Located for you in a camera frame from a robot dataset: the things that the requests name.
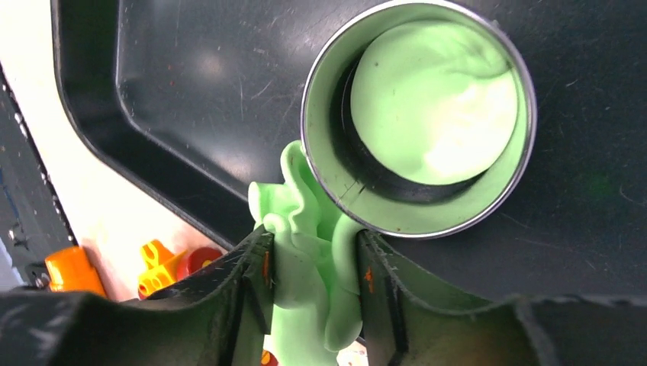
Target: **white surface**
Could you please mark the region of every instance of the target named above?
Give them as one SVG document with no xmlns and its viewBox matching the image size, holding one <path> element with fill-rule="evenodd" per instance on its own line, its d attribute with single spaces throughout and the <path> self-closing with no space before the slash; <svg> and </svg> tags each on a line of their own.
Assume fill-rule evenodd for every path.
<svg viewBox="0 0 647 366">
<path fill-rule="evenodd" d="M 210 241 L 99 162 L 63 112 L 53 71 L 48 0 L 0 0 L 0 63 L 79 242 L 115 300 L 137 295 L 139 248 L 173 252 Z"/>
</svg>

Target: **yellow object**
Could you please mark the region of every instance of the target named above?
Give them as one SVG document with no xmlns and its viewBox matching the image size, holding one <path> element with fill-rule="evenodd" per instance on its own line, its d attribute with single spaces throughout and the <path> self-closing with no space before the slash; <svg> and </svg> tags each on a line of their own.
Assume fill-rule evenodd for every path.
<svg viewBox="0 0 647 366">
<path fill-rule="evenodd" d="M 107 297 L 96 269 L 80 246 L 48 256 L 45 258 L 45 265 L 51 277 L 51 291 L 89 291 Z"/>
<path fill-rule="evenodd" d="M 146 271 L 137 278 L 143 296 L 177 282 L 178 263 L 186 251 L 173 255 L 159 240 L 153 240 L 142 246 L 140 253 L 146 263 Z"/>
</svg>

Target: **orange mark on gripper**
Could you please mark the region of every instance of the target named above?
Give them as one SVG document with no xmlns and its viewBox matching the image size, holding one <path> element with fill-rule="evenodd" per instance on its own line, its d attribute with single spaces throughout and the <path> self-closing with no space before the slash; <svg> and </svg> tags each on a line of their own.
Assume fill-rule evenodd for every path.
<svg viewBox="0 0 647 366">
<path fill-rule="evenodd" d="M 269 252 L 265 252 L 265 257 L 263 258 L 262 274 L 263 278 L 265 278 L 265 286 L 269 286 Z"/>
<path fill-rule="evenodd" d="M 369 282 L 369 293 L 373 293 L 373 271 L 371 270 L 371 267 L 369 267 L 368 271 L 366 271 L 366 274 L 364 274 L 364 279 Z"/>
</svg>

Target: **orange object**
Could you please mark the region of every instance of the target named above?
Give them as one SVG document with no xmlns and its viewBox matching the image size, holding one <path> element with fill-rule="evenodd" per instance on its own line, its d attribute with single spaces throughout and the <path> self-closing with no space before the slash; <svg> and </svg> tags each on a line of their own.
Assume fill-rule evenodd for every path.
<svg viewBox="0 0 647 366">
<path fill-rule="evenodd" d="M 178 281 L 187 278 L 204 267 L 207 267 L 221 256 L 222 253 L 220 250 L 209 248 L 207 246 L 188 253 L 180 259 L 180 263 L 178 264 Z"/>
<path fill-rule="evenodd" d="M 82 247 L 58 251 L 45 258 L 45 265 L 51 277 L 51 291 L 89 291 L 107 297 L 99 274 Z"/>
<path fill-rule="evenodd" d="M 173 255 L 159 240 L 153 240 L 142 246 L 140 253 L 146 263 L 146 271 L 138 277 L 140 297 L 177 282 L 178 264 L 186 251 Z"/>
<path fill-rule="evenodd" d="M 278 366 L 278 360 L 270 351 L 263 349 L 261 356 L 261 366 Z"/>
</svg>

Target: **folded green dough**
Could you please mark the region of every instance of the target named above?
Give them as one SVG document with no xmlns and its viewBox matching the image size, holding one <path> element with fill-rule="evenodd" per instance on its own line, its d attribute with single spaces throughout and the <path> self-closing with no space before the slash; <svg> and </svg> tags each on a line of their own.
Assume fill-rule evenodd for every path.
<svg viewBox="0 0 647 366">
<path fill-rule="evenodd" d="M 256 225 L 275 235 L 272 341 L 285 366 L 334 366 L 362 328 L 353 245 L 363 227 L 314 179 L 301 143 L 281 155 L 283 185 L 252 183 Z"/>
</svg>

